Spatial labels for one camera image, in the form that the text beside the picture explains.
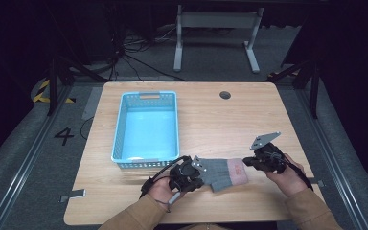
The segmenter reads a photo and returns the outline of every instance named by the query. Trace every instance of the person's right hand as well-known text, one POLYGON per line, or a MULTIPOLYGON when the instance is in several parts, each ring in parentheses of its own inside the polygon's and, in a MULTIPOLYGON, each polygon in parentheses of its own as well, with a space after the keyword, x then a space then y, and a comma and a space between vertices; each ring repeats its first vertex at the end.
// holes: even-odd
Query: person's right hand
MULTIPOLYGON (((304 173, 304 167, 291 159, 291 157, 285 153, 285 157, 296 167, 300 168, 304 173)), ((279 189, 286 196, 290 197, 298 192, 306 190, 308 187, 306 183, 298 176, 297 172, 293 170, 290 166, 286 166, 286 169, 281 174, 274 172, 264 172, 267 178, 272 180, 279 186, 279 189)))

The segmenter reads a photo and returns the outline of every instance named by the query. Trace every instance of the basket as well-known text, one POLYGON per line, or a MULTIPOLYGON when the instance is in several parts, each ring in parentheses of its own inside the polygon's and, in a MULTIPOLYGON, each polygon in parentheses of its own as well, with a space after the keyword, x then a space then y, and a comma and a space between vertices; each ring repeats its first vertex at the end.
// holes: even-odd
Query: basket
POLYGON ((112 161, 121 169, 165 167, 179 156, 173 91, 126 92, 121 97, 112 161))

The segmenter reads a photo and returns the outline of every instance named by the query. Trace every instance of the caution tape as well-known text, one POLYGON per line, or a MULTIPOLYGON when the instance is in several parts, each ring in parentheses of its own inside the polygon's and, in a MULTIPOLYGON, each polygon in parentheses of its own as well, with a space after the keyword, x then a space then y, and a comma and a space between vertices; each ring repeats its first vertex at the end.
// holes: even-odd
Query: caution tape
MULTIPOLYGON (((46 78, 46 80, 40 85, 40 88, 38 89, 37 93, 35 94, 33 98, 34 103, 49 103, 50 98, 44 98, 43 93, 46 90, 47 86, 50 85, 50 79, 46 78)), ((75 98, 67 98, 65 100, 66 103, 75 103, 77 99, 75 98)))

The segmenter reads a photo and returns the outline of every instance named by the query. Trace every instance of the table top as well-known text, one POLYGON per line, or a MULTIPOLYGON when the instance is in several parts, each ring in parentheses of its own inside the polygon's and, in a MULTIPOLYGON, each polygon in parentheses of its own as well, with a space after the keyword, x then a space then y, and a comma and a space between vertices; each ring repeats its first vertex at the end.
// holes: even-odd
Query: table top
MULTIPOLYGON (((274 84, 269 82, 109 82, 80 161, 73 190, 86 196, 69 200, 69 225, 102 224, 138 200, 140 188, 160 169, 120 169, 111 161, 121 95, 128 91, 176 92, 180 155, 200 158, 244 158, 256 136, 280 131, 272 143, 311 167, 274 84), (219 96, 229 92, 231 98, 219 96)), ((213 193, 209 186, 187 193, 162 223, 271 221, 289 219, 286 198, 265 174, 245 167, 249 182, 213 193)), ((316 184, 315 192, 321 197, 316 184)))

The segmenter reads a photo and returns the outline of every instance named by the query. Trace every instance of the basket handle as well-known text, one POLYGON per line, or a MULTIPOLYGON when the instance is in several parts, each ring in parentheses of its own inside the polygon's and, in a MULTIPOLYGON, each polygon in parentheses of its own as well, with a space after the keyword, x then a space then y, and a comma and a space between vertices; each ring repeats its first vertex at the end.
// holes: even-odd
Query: basket handle
POLYGON ((141 100, 146 100, 146 99, 160 99, 160 92, 159 91, 143 91, 143 92, 139 92, 139 98, 141 100))

